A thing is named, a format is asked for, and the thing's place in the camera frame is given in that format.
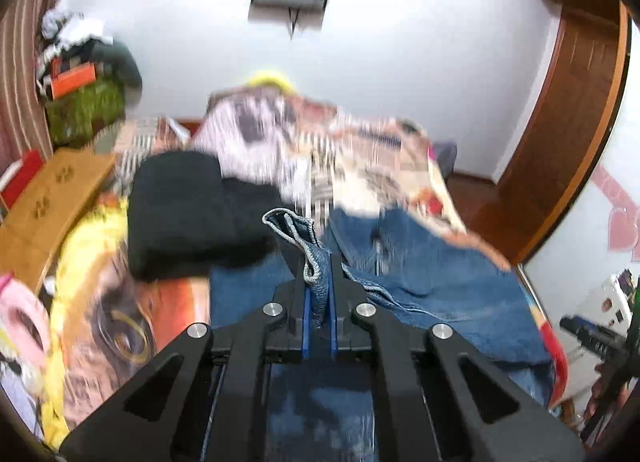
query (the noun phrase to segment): yellow fabric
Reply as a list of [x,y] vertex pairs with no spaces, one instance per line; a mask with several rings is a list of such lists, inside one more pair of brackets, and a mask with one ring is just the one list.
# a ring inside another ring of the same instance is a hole
[[115,252],[127,236],[127,201],[115,206],[98,205],[78,222],[60,249],[56,272],[56,296],[51,306],[51,352],[45,371],[42,405],[44,441],[58,449],[69,434],[64,419],[65,365],[60,336],[70,302],[82,284],[87,268],[105,252]]
[[285,94],[296,93],[296,88],[293,86],[293,83],[289,81],[289,78],[279,72],[258,72],[247,81],[247,85],[250,87],[276,85]]

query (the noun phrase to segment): denim fabric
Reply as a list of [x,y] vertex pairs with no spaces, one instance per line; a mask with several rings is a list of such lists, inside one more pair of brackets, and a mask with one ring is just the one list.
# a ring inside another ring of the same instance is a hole
[[240,321],[270,302],[278,285],[293,279],[278,252],[250,267],[213,267],[209,274],[211,326],[225,327]]
[[318,241],[311,219],[299,217],[289,209],[273,209],[262,217],[278,236],[299,247],[306,256],[304,277],[311,289],[311,321],[318,328],[329,301],[331,261],[327,249]]
[[[548,402],[550,359],[524,294],[514,275],[500,272],[482,254],[448,246],[395,210],[379,219],[348,217],[335,210],[322,243],[312,220],[290,210],[269,211],[263,221],[305,253],[304,277],[313,293],[316,326],[326,313],[330,250],[339,252],[350,264],[343,265],[347,275],[363,283],[372,301],[416,326],[450,323],[499,360],[497,365],[537,402]],[[372,245],[376,240],[381,249]],[[279,253],[251,268],[213,268],[212,326],[237,322],[292,278]],[[314,334],[326,335],[325,328]],[[366,366],[338,366],[317,358],[299,366],[272,366],[269,412],[267,460],[377,460]]]
[[517,275],[475,249],[450,246],[406,212],[366,219],[334,210],[322,242],[400,321],[424,328],[447,323],[494,361],[550,362]]

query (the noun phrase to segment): black cloth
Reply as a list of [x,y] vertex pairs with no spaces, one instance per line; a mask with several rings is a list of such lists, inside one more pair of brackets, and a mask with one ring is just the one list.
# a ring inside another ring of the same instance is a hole
[[136,171],[129,197],[130,272],[152,282],[257,262],[276,247],[262,216],[283,206],[273,185],[222,178],[212,155],[152,156]]

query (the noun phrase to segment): printed fabric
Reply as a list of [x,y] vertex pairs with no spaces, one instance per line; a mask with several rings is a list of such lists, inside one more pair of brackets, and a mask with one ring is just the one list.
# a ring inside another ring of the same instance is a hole
[[52,448],[188,325],[209,321],[207,280],[135,281],[126,235],[127,203],[112,198],[62,246],[41,410]]
[[38,404],[49,352],[49,317],[12,275],[0,276],[0,385],[29,430],[42,439]]
[[116,182],[112,191],[128,196],[133,177],[147,157],[184,147],[181,130],[179,124],[168,118],[119,121],[98,132],[90,146],[97,154],[115,154]]
[[216,155],[225,176],[277,185],[318,233],[334,207],[375,217],[396,206],[447,242],[509,269],[498,251],[466,231],[430,140],[407,121],[359,120],[273,87],[244,88],[210,98],[191,145]]

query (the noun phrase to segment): pink heart decal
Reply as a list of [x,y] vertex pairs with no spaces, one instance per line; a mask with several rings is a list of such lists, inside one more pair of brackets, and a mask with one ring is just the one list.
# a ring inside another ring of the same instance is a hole
[[[640,224],[639,220],[640,220],[640,208],[636,211],[636,229],[638,229],[638,225]],[[631,253],[631,261],[640,262],[640,243],[636,244],[636,246],[634,247],[634,252]]]
[[609,251],[631,251],[638,243],[638,227],[620,207],[613,208],[609,216]]

